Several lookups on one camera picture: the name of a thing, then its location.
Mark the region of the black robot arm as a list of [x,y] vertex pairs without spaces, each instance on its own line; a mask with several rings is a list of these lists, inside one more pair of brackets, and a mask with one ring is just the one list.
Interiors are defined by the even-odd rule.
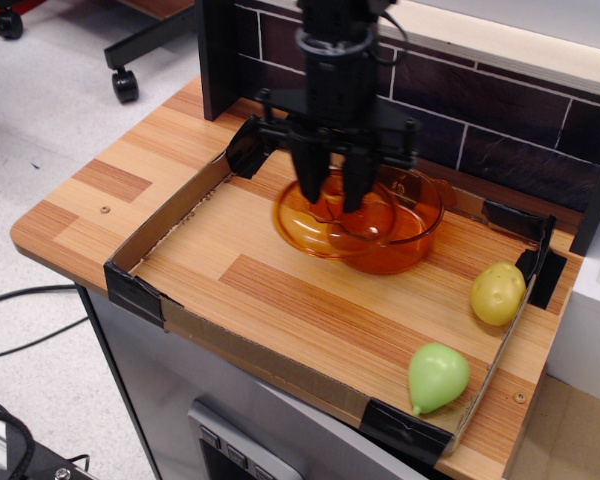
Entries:
[[301,89],[266,90],[259,130],[292,156],[301,192],[316,203],[340,154],[345,212],[360,209],[381,165],[409,169],[415,162],[418,122],[377,95],[378,70],[406,57],[382,57],[377,24],[389,19],[388,1],[301,1],[295,40],[303,54]]

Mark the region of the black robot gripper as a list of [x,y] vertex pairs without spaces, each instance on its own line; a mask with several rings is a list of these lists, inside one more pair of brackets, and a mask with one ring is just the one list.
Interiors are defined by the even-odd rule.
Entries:
[[296,43],[305,60],[305,84],[260,90],[259,131],[290,146],[301,193],[310,203],[318,202],[330,175],[329,150],[346,153],[344,211],[352,213],[373,189],[379,163],[404,170],[415,165],[420,124],[376,95],[378,68],[390,63],[378,56],[373,32],[337,42],[298,32]]

